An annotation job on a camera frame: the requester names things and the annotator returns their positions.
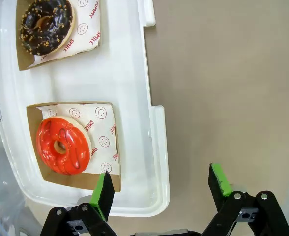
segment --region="chocolate frosting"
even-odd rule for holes
[[[22,16],[22,45],[31,54],[48,54],[67,36],[72,20],[69,1],[36,0]]]

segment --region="plastic tray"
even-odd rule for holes
[[[170,200],[165,117],[162,106],[151,105],[143,32],[155,24],[152,0],[101,1],[99,48],[27,71],[17,65],[15,8],[16,1],[0,0],[0,132],[22,191],[34,201],[64,207],[92,194],[43,180],[26,106],[108,101],[116,115],[122,179],[111,215],[161,213]]]

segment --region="white wrapping paper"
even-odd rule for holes
[[[75,25],[67,42],[56,52],[34,56],[35,65],[89,51],[99,45],[101,38],[100,1],[68,0],[75,9]]]
[[[42,111],[44,119],[53,116],[70,117],[87,131],[92,153],[84,173],[101,174],[108,171],[120,175],[116,124],[110,104],[57,104],[37,108]]]

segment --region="screw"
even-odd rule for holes
[[[239,193],[235,193],[234,194],[234,198],[235,199],[240,199],[242,197],[242,195],[240,195]]]
[[[264,199],[264,200],[266,200],[266,199],[268,198],[268,195],[265,194],[265,193],[263,193],[263,194],[261,195],[261,198]]]

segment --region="green gripper pad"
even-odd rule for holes
[[[92,207],[99,213],[104,221],[107,221],[109,218],[114,193],[111,176],[106,171],[106,173],[101,174],[90,201]]]
[[[231,187],[227,177],[225,176],[225,174],[221,168],[221,165],[212,163],[211,167],[212,167],[212,169],[215,173],[215,176],[218,180],[218,183],[219,183],[219,186],[220,186],[220,189],[221,189],[223,196],[227,197],[228,195],[231,194],[231,192],[233,192],[233,190],[232,190],[232,187]]]

